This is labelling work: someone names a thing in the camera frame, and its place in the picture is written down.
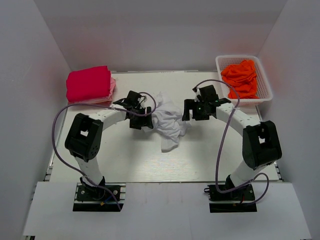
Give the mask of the white t shirt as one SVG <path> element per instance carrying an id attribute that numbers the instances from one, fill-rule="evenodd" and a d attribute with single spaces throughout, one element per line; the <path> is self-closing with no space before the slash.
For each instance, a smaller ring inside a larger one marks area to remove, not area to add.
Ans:
<path id="1" fill-rule="evenodd" d="M 183 121 L 182 110 L 161 91 L 156 97 L 156 109 L 151 115 L 153 128 L 142 127 L 144 132 L 155 131 L 161 136 L 161 151 L 170 152 L 179 146 L 180 138 L 185 136 L 192 125 Z"/>

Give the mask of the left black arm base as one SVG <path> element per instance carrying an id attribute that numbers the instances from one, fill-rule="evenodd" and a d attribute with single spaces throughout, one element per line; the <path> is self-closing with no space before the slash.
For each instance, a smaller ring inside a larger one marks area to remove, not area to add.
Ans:
<path id="1" fill-rule="evenodd" d="M 99 213 L 120 212 L 125 203 L 126 184 L 111 183 L 106 184 L 105 187 L 115 196 L 120 208 L 108 191 L 103 189 L 96 190 L 94 187 L 88 188 L 78 183 L 75 190 L 72 211 Z"/>

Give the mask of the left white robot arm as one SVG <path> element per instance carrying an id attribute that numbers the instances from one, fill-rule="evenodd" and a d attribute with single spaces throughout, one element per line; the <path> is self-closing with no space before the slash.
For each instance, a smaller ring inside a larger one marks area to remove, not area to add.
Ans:
<path id="1" fill-rule="evenodd" d="M 131 129 L 152 129 L 152 113 L 156 110 L 157 104 L 154 102 L 154 107 L 144 106 L 145 101 L 145 92 L 131 90 L 126 98 L 113 102 L 97 113 L 75 115 L 64 146 L 78 163 L 83 174 L 81 183 L 89 186 L 88 193 L 94 199 L 99 200 L 106 193 L 105 178 L 97 160 L 103 131 L 125 120 L 129 120 Z"/>

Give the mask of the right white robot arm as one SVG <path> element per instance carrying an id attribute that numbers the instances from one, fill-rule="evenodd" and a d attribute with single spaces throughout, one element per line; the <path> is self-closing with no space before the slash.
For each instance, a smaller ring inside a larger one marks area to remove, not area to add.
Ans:
<path id="1" fill-rule="evenodd" d="M 227 131 L 234 129 L 242 137 L 242 162 L 225 180 L 225 189 L 217 184 L 220 194 L 226 194 L 236 200 L 244 193 L 244 187 L 249 185 L 262 170 L 282 157 L 282 149 L 274 122 L 258 121 L 238 109 L 227 98 L 219 98 L 213 85 L 194 87 L 194 99 L 184 101 L 183 121 L 190 119 L 206 121 L 210 117 L 224 122 L 220 148 L 223 147 Z"/>

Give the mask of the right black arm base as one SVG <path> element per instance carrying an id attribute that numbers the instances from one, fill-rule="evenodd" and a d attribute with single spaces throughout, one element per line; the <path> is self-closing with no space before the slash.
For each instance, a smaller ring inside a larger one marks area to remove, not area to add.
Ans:
<path id="1" fill-rule="evenodd" d="M 252 185 L 229 193 L 220 193 L 214 184 L 204 188 L 208 195 L 210 213 L 255 213 L 257 206 Z"/>

